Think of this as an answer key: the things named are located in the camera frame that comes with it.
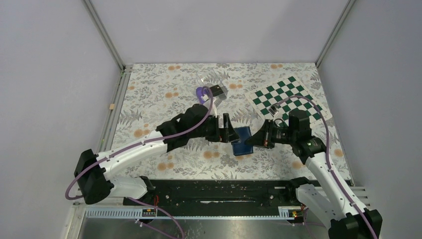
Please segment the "purple plastic handle tool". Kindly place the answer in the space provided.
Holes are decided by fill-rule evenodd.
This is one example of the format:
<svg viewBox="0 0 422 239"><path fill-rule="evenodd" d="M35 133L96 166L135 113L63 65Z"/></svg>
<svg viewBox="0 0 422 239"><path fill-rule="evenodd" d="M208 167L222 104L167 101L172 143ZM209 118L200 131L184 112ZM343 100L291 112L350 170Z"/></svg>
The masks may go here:
<svg viewBox="0 0 422 239"><path fill-rule="evenodd" d="M205 93L205 90L203 90L203 87L197 87L196 88L196 96L197 96L200 104L204 104L208 100L208 96Z"/></svg>

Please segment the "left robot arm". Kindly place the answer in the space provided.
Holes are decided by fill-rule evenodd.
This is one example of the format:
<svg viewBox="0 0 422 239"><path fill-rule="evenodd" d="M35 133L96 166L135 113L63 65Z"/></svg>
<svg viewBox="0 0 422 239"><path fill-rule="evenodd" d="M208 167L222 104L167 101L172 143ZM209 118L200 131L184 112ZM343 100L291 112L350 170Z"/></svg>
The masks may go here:
<svg viewBox="0 0 422 239"><path fill-rule="evenodd" d="M132 144L97 154L91 149L83 151L71 183L78 185L81 195L71 197L67 189L66 199L83 199L92 205L106 198L134 198L141 204L150 204L154 200L154 186L147 177L122 177L118 173L141 160L181 148L190 139L238 142L240 137L231 125L229 114L223 114L223 127L219 127L219 117L211 111L212 106L195 104Z"/></svg>

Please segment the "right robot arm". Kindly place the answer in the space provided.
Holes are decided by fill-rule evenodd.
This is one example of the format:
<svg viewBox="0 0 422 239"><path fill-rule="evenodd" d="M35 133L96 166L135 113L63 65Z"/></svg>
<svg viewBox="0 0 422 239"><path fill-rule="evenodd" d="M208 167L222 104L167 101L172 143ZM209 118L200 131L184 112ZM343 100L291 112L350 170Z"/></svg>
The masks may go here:
<svg viewBox="0 0 422 239"><path fill-rule="evenodd" d="M288 203L304 204L324 224L331 239L378 239L382 216L370 210L357 194L338 176L323 141L312 135L310 120L302 110L289 112L288 126L265 120L246 144L272 149L276 143L290 145L293 154L317 179L324 194L305 177L289 182L285 192Z"/></svg>

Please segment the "navy blue card holder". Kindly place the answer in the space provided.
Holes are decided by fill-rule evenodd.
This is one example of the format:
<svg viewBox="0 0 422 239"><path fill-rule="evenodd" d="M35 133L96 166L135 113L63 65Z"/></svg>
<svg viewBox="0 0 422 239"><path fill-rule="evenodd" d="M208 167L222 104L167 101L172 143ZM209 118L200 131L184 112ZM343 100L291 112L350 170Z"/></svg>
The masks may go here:
<svg viewBox="0 0 422 239"><path fill-rule="evenodd" d="M235 132L239 136L239 140L232 142L232 152L234 156L245 156L253 154L253 146L246 144L246 140L251 137L251 131L249 126L234 128Z"/></svg>

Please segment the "clear plastic card box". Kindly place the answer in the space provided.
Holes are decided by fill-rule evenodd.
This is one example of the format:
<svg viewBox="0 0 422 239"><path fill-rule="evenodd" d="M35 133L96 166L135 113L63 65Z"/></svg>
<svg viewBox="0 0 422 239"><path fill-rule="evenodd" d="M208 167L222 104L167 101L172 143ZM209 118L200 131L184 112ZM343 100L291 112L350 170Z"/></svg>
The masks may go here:
<svg viewBox="0 0 422 239"><path fill-rule="evenodd" d="M210 88L213 94L214 103L217 107L227 99L227 87L223 84L221 77L218 76L214 70L197 74L197 80L199 86L196 89L196 96L200 104L203 104L208 99L207 95L203 93L203 87Z"/></svg>

